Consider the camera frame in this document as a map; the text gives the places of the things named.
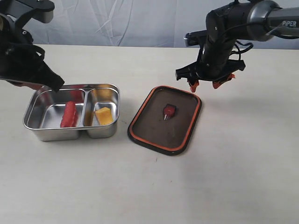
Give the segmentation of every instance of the red toy sausage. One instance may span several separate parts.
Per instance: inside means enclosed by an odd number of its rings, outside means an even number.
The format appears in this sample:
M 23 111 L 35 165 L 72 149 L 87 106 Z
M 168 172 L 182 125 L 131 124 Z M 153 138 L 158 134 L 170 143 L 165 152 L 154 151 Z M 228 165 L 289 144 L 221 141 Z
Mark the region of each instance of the red toy sausage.
M 78 120 L 78 113 L 76 104 L 72 101 L 67 102 L 64 109 L 64 115 L 62 117 L 60 127 L 75 127 Z

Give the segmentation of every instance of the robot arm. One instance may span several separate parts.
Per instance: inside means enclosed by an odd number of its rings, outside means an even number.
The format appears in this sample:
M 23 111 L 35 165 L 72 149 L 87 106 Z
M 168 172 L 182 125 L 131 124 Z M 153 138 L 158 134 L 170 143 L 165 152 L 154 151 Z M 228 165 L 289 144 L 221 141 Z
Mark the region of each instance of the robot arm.
M 32 18 L 49 23 L 54 8 L 49 0 L 0 0 L 0 80 L 60 90 L 64 80 L 47 66 L 45 51 L 23 29 Z
M 266 42 L 277 36 L 299 38 L 299 8 L 282 9 L 271 0 L 238 0 L 211 11 L 206 17 L 207 30 L 188 33 L 187 46 L 199 45 L 197 61 L 176 70 L 176 78 L 187 78 L 192 92 L 199 80 L 211 81 L 215 89 L 234 78 L 233 73 L 246 67 L 241 54 L 253 48 L 252 43 L 238 40 Z M 229 59 L 239 55 L 239 60 Z

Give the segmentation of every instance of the stainless steel lunch box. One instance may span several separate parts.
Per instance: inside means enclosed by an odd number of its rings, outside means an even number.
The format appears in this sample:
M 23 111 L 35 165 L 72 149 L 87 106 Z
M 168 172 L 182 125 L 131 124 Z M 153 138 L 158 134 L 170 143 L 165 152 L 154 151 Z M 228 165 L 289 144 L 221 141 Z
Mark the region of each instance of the stainless steel lunch box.
M 65 104 L 73 101 L 78 111 L 76 127 L 60 128 Z M 111 109 L 112 124 L 99 125 L 94 112 Z M 109 138 L 117 129 L 120 114 L 120 91 L 112 84 L 64 85 L 57 93 L 43 87 L 36 91 L 24 115 L 24 126 L 41 141 L 75 140 L 82 131 L 90 138 Z

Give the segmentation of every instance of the white backdrop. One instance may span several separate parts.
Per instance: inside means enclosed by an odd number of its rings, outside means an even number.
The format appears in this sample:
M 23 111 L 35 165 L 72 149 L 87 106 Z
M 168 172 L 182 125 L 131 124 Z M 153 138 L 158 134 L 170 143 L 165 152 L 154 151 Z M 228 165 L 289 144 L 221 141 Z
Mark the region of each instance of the white backdrop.
M 30 21 L 35 43 L 185 47 L 186 33 L 206 29 L 208 12 L 233 0 L 52 0 L 50 24 Z M 276 0 L 299 7 L 297 0 Z M 255 48 L 299 49 L 297 40 L 275 38 Z

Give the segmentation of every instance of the tabletop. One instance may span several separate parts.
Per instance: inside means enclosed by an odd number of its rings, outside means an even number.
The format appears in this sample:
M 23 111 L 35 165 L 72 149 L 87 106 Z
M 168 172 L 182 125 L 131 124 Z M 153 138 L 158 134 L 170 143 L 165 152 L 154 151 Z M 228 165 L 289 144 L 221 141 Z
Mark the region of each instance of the tabletop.
M 119 87 L 118 130 L 41 142 L 22 123 L 34 91 L 0 82 L 1 224 L 298 223 L 299 51 L 251 50 L 236 79 L 201 82 L 189 147 L 171 157 L 127 128 L 154 87 L 189 90 L 175 69 L 198 49 L 41 46 L 66 84 Z

